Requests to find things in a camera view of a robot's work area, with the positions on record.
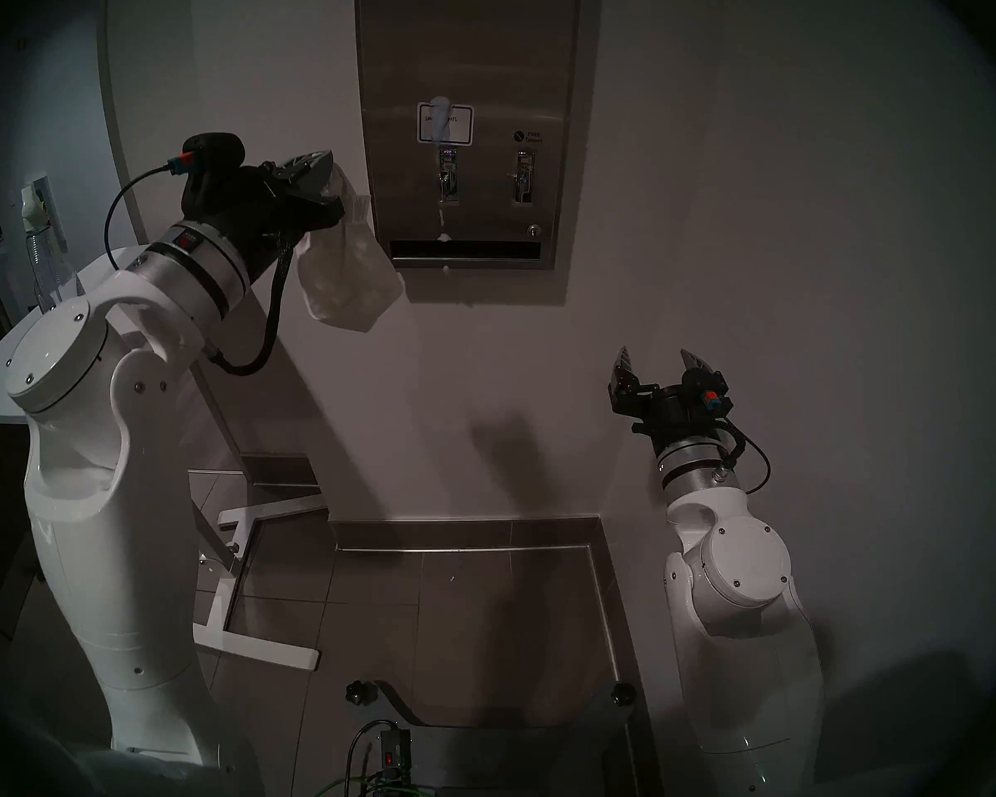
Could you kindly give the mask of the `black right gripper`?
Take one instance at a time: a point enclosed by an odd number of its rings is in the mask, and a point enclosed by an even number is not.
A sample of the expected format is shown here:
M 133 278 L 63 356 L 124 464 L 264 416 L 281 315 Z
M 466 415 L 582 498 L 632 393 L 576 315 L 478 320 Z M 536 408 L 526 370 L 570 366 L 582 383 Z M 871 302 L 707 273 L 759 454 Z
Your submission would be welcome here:
M 680 349 L 680 356 L 685 373 L 713 374 L 713 368 L 695 353 Z M 716 380 L 686 380 L 667 387 L 643 384 L 633 371 L 627 346 L 623 345 L 610 374 L 608 398 L 615 414 L 636 418 L 632 433 L 649 438 L 657 459 L 669 447 L 687 439 L 719 442 L 719 435 L 713 429 L 719 410 Z

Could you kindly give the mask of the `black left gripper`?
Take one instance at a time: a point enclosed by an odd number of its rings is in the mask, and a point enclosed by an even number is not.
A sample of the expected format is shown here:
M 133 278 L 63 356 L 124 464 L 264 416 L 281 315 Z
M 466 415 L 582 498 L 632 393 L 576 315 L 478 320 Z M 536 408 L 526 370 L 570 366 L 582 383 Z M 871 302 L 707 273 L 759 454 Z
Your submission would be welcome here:
M 217 231 L 238 253 L 248 281 L 255 283 L 304 233 L 340 224 L 345 216 L 340 197 L 314 193 L 327 191 L 333 168 L 332 152 L 320 150 L 280 165 L 244 165 L 221 182 L 213 172 L 190 175 L 185 220 Z

